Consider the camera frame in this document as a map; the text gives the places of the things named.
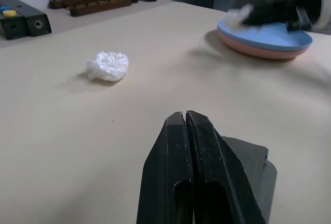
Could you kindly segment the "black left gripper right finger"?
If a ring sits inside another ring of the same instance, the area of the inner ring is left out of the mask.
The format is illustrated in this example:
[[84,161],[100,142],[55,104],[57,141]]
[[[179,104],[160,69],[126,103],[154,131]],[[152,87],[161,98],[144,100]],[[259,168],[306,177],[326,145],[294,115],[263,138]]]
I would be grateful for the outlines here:
[[207,116],[187,111],[195,224],[266,224],[244,167]]

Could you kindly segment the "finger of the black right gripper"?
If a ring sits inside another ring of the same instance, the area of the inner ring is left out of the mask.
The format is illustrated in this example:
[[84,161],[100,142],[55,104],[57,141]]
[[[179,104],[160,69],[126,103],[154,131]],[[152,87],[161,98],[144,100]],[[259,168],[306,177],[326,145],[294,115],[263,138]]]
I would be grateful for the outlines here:
[[268,12],[285,12],[287,3],[285,0],[271,0],[260,4],[255,4],[252,7],[252,13],[268,13]]
[[244,25],[264,25],[276,22],[284,22],[286,15],[278,11],[253,11],[243,21]]

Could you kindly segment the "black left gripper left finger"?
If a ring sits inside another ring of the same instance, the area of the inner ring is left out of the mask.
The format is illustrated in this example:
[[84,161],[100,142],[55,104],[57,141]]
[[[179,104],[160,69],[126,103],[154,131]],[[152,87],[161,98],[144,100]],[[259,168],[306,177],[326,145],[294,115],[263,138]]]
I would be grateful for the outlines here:
[[192,224],[192,173],[187,126],[175,112],[144,163],[136,224]]

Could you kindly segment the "blue plate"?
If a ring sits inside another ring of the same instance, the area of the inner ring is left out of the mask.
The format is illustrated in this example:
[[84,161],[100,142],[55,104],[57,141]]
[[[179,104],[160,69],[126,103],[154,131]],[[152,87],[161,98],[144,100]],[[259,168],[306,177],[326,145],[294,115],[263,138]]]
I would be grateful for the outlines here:
[[218,29],[222,34],[239,43],[272,51],[300,51],[310,47],[313,42],[312,37],[307,33],[300,30],[289,32],[283,23],[234,29],[221,20]]

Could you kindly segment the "white paper ball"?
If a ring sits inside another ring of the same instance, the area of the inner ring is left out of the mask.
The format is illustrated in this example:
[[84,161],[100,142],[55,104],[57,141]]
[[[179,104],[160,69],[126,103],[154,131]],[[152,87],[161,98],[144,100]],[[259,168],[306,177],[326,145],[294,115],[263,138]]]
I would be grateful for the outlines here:
[[224,19],[226,26],[232,29],[247,29],[248,25],[244,24],[250,14],[253,12],[254,6],[246,4],[240,9],[230,9]]
[[97,53],[94,59],[86,61],[87,77],[90,80],[120,81],[126,76],[128,67],[128,57],[120,52],[102,51]]

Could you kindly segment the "pink plate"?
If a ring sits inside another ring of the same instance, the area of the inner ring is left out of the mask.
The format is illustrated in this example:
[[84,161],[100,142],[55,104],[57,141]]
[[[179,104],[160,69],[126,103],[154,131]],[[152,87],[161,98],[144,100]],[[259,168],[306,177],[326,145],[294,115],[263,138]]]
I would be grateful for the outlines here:
[[242,54],[264,58],[264,59],[293,59],[302,54],[304,54],[308,48],[299,51],[272,51],[268,49],[252,47],[238,41],[235,41],[226,35],[224,35],[220,30],[217,30],[219,39],[229,48],[240,52]]

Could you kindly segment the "black box with round hole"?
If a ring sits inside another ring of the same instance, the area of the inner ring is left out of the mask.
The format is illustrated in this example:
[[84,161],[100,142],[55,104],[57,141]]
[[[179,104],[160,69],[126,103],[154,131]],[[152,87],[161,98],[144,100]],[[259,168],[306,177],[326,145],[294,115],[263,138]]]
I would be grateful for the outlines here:
[[30,36],[35,37],[52,33],[51,25],[46,13],[20,0],[14,0],[12,7],[24,17]]

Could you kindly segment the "black box with coloured buttons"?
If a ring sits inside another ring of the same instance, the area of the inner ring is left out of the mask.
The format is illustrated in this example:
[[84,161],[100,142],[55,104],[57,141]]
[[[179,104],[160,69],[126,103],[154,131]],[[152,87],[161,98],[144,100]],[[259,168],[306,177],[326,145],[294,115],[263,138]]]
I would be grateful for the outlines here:
[[[29,36],[26,17],[22,14],[26,4],[20,0],[0,0],[0,34],[7,40]],[[6,17],[3,12],[13,10],[14,17]]]

